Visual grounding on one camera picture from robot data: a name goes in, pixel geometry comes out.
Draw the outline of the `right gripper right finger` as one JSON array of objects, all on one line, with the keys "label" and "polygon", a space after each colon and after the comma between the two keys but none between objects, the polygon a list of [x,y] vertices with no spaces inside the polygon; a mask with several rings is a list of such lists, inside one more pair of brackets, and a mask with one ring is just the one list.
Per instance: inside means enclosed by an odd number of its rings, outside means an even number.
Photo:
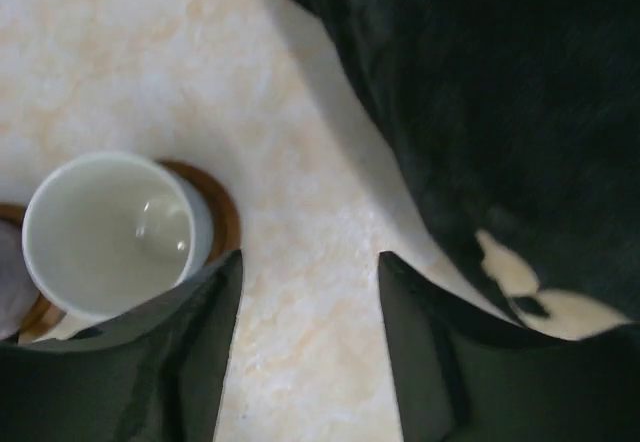
[{"label": "right gripper right finger", "polygon": [[397,254],[378,284],[407,441],[635,441],[639,331],[565,341],[497,318]]}]

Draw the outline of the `black floral blanket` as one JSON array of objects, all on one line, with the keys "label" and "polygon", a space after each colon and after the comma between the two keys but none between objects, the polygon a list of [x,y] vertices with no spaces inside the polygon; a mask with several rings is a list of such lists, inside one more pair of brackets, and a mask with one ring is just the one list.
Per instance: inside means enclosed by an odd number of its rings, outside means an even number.
[{"label": "black floral blanket", "polygon": [[639,0],[293,0],[427,231],[518,324],[639,323]]}]

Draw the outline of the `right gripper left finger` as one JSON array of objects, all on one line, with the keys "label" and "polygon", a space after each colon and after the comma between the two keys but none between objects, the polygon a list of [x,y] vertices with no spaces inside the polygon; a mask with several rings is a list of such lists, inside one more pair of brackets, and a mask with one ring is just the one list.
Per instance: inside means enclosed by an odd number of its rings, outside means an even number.
[{"label": "right gripper left finger", "polygon": [[2,440],[212,440],[242,286],[233,250],[69,339],[2,344]]}]

